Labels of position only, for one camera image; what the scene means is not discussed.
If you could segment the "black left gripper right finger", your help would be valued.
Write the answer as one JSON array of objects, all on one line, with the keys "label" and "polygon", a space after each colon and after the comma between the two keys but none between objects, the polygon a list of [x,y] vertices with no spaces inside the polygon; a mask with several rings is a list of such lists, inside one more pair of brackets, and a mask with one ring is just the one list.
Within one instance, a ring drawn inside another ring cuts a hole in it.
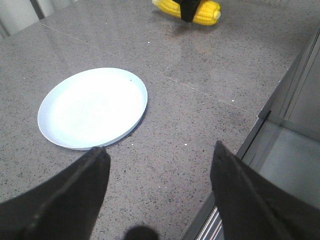
[{"label": "black left gripper right finger", "polygon": [[259,175],[217,141],[210,180],[226,240],[318,240],[319,209]]}]

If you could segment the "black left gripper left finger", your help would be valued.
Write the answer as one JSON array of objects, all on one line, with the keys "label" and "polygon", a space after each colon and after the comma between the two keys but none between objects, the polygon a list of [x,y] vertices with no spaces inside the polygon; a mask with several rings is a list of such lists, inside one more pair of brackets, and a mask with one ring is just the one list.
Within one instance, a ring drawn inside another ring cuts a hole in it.
[{"label": "black left gripper left finger", "polygon": [[88,240],[105,198],[111,158],[93,147],[39,186],[0,204],[2,240]]}]

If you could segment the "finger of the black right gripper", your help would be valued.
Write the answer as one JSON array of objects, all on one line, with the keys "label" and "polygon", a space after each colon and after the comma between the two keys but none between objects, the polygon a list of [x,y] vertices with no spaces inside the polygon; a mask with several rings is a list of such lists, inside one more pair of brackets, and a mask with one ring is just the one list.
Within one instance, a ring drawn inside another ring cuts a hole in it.
[{"label": "finger of the black right gripper", "polygon": [[191,23],[197,13],[201,0],[175,0],[180,7],[180,17],[183,21]]}]

